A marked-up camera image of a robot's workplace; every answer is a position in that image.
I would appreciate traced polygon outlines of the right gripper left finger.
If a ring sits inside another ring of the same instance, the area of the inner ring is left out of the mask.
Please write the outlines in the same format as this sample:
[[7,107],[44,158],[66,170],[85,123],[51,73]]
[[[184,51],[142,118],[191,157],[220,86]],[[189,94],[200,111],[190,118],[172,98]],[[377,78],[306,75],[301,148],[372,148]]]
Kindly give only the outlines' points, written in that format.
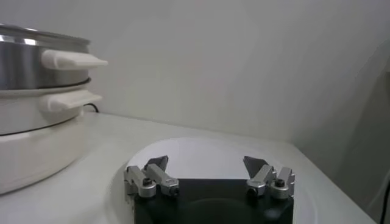
[[163,195],[176,197],[180,193],[179,180],[169,176],[165,170],[169,158],[167,155],[151,158],[142,169],[127,166],[124,171],[125,194],[129,197],[152,198],[157,188]]

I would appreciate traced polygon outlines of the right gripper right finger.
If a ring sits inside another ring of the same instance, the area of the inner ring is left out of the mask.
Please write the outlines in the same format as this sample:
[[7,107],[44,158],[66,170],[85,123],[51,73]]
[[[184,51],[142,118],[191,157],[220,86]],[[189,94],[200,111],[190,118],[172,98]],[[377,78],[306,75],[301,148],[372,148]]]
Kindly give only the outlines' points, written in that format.
[[243,163],[250,176],[246,181],[248,196],[258,198],[270,194],[276,200],[294,197],[296,177],[292,169],[282,167],[277,173],[264,159],[250,156],[245,156]]

